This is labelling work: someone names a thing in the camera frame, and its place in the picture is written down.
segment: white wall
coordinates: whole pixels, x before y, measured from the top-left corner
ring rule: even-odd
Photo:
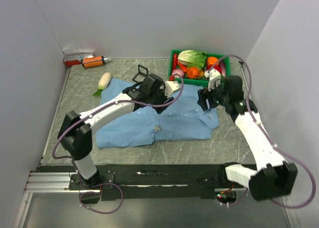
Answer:
[[[253,99],[278,146],[305,161],[319,181],[319,4],[280,0],[249,55]],[[311,183],[299,167],[295,204],[305,201]],[[318,195],[297,210],[303,228],[318,227]]]
[[[66,54],[164,57],[172,49],[249,55],[279,0],[35,0]]]
[[[61,90],[63,53],[33,0],[0,0],[0,227],[12,227]]]

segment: small box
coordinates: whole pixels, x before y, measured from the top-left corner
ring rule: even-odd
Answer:
[[[81,65],[83,59],[90,58],[90,57],[94,57],[94,54],[92,52],[75,54],[75,55],[66,55],[64,56],[63,62],[66,66]]]

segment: red pepper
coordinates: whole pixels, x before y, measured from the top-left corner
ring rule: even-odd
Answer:
[[[174,69],[176,69],[176,67],[177,67],[177,54],[174,54],[173,55],[173,69],[172,69],[172,71]]]
[[[220,67],[220,66],[215,65],[215,66],[214,66],[214,69],[217,70],[220,74],[222,74],[222,71],[221,71],[221,67]]]
[[[179,63],[179,61],[177,61],[178,66],[180,67],[181,70],[183,70],[184,73],[188,72],[188,69],[186,66],[182,65],[181,63]]]

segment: white radish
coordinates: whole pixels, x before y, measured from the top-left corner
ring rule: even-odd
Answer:
[[[112,75],[110,72],[106,72],[104,75],[102,75],[99,81],[98,90],[97,92],[93,94],[93,96],[95,97],[101,96],[102,91],[105,90],[107,86],[109,85],[111,78],[112,78]]]

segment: cable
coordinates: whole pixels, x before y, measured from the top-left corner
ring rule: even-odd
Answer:
[[[122,206],[123,201],[124,201],[124,194],[123,194],[122,189],[121,189],[118,185],[116,185],[116,184],[114,184],[114,183],[102,183],[102,184],[98,184],[98,185],[96,185],[96,186],[93,186],[92,188],[100,187],[100,186],[106,186],[106,185],[115,186],[116,188],[118,188],[118,189],[120,190],[120,193],[121,193],[121,201],[120,201],[119,205],[118,205],[114,210],[112,210],[112,211],[110,211],[110,212],[101,212],[101,211],[98,211],[98,210],[96,210],[96,209],[93,209],[93,208],[91,208],[91,207],[89,207],[89,206],[87,206],[87,205],[85,205],[85,204],[83,204],[83,203],[81,202],[81,198],[82,198],[85,194],[96,194],[96,192],[85,192],[85,193],[82,193],[82,194],[79,196],[80,206],[81,206],[81,207],[84,207],[84,208],[86,208],[86,209],[88,209],[88,210],[90,210],[90,211],[93,211],[93,212],[96,212],[96,213],[99,213],[99,214],[103,214],[103,215],[108,215],[108,214],[112,214],[112,213],[116,212],[116,211]]]
[[[230,206],[234,206],[234,205],[240,203],[247,196],[247,194],[248,194],[248,188],[246,188],[243,196],[240,199],[236,199],[236,201],[234,203],[227,203],[227,204],[220,203],[220,204],[221,204],[221,206],[227,206],[227,208],[229,208]]]
[[[231,185],[231,187],[228,189],[228,190],[226,190],[226,191],[222,191],[222,192],[220,192],[220,194],[227,194],[227,193],[230,193],[232,190],[233,190],[233,188],[235,187],[235,184],[232,184]]]
[[[237,55],[224,55],[222,57],[220,57],[212,66],[211,68],[207,71],[209,72],[211,69],[214,68],[215,64],[217,64],[219,61],[227,58],[227,57],[235,57],[237,58],[238,60],[240,60],[246,67],[246,70],[248,72],[248,77],[249,77],[249,85],[248,85],[248,93],[247,93],[247,96],[246,96],[246,107],[248,109],[248,112],[250,114],[250,116],[252,117],[253,121],[254,122],[257,122],[255,116],[253,115],[251,109],[250,109],[250,106],[249,106],[249,98],[250,98],[250,95],[251,95],[251,88],[252,88],[252,76],[251,76],[251,71],[246,63],[246,61],[244,61],[241,57],[237,56]],[[309,198],[303,202],[303,203],[300,203],[298,205],[295,205],[295,206],[286,206],[286,205],[283,205],[277,201],[274,201],[272,200],[275,204],[277,204],[278,206],[281,206],[281,207],[284,207],[284,208],[291,208],[291,209],[298,209],[298,208],[302,208],[302,207],[305,207],[307,206],[315,197],[315,194],[316,194],[316,181],[315,181],[315,177],[314,175],[312,174],[312,172],[310,171],[309,167],[302,161],[300,161],[299,159],[281,151],[277,145],[271,140],[271,138],[269,137],[269,135],[267,134],[267,132],[264,130],[264,128],[261,126],[261,124],[257,124],[257,126],[259,127],[259,129],[261,130],[261,132],[265,135],[265,137],[267,138],[267,140],[270,142],[270,144],[272,145],[273,149],[278,152],[280,155],[284,156],[284,157],[287,157],[293,161],[295,161],[296,163],[298,163],[300,166],[302,166],[305,171],[308,173],[309,177],[310,177],[310,180],[311,180],[311,183],[312,183],[312,191],[311,191],[311,194],[309,196]]]
[[[175,75],[177,75],[178,77],[180,77],[181,85],[180,85],[180,91],[179,91],[178,95],[177,95],[176,98],[174,98],[172,101],[170,101],[170,102],[168,102],[168,103],[165,103],[165,104],[162,104],[162,105],[150,105],[150,104],[142,103],[142,102],[139,102],[139,101],[132,101],[132,100],[119,100],[119,101],[114,101],[114,102],[112,102],[112,103],[106,104],[106,105],[102,106],[101,108],[99,108],[98,110],[96,110],[96,111],[92,112],[91,114],[85,116],[84,118],[78,120],[77,122],[75,122],[74,124],[72,124],[69,128],[67,128],[67,129],[61,134],[61,136],[58,138],[56,144],[54,145],[53,151],[52,151],[52,157],[53,157],[54,159],[70,158],[70,159],[71,159],[71,162],[72,162],[72,164],[73,164],[73,166],[74,166],[74,168],[75,168],[75,171],[76,171],[76,172],[78,173],[78,175],[79,175],[80,184],[81,184],[83,187],[88,188],[88,186],[86,186],[86,185],[83,183],[83,181],[82,181],[82,179],[81,179],[81,176],[80,176],[80,174],[79,174],[79,171],[78,171],[78,169],[77,169],[77,166],[76,166],[74,160],[72,159],[72,157],[71,157],[71,156],[68,156],[68,155],[66,155],[66,156],[56,156],[56,155],[55,155],[56,149],[57,149],[58,145],[60,144],[60,142],[62,141],[62,139],[63,139],[73,128],[75,128],[77,125],[81,124],[82,122],[86,121],[90,116],[94,116],[95,114],[97,114],[97,113],[99,113],[99,112],[105,110],[106,108],[108,108],[108,107],[110,107],[110,106],[112,106],[112,105],[118,104],[118,103],[134,103],[134,104],[138,104],[138,105],[142,105],[142,106],[148,106],[148,107],[152,107],[152,108],[162,108],[162,107],[170,106],[172,103],[174,103],[174,102],[181,96],[181,93],[182,93],[182,91],[183,91],[183,89],[184,89],[184,79],[183,79],[183,77],[180,76],[179,74],[174,74],[173,76],[175,76]],[[88,210],[91,210],[91,211],[93,211],[93,212],[99,213],[99,214],[111,214],[111,213],[116,212],[116,211],[121,207],[121,205],[122,205],[122,203],[123,203],[123,201],[124,201],[123,191],[121,190],[121,188],[120,188],[118,185],[116,185],[116,184],[114,184],[114,183],[98,184],[98,185],[96,185],[96,186],[93,186],[93,188],[94,188],[94,187],[99,187],[99,186],[104,186],[104,185],[116,186],[116,187],[120,190],[122,198],[121,198],[121,202],[120,202],[120,204],[119,204],[118,207],[116,207],[113,211],[110,211],[110,212],[101,212],[101,211],[95,210],[95,209],[90,208],[90,207],[88,207],[88,206],[86,206],[86,205],[84,205],[84,204],[81,203],[81,197],[82,197],[84,194],[89,194],[89,193],[90,193],[90,194],[92,194],[92,193],[95,194],[95,192],[85,192],[85,193],[82,193],[82,194],[80,195],[80,197],[79,197],[79,201],[80,201],[81,206],[83,206],[83,207],[85,207],[85,208],[87,208]]]

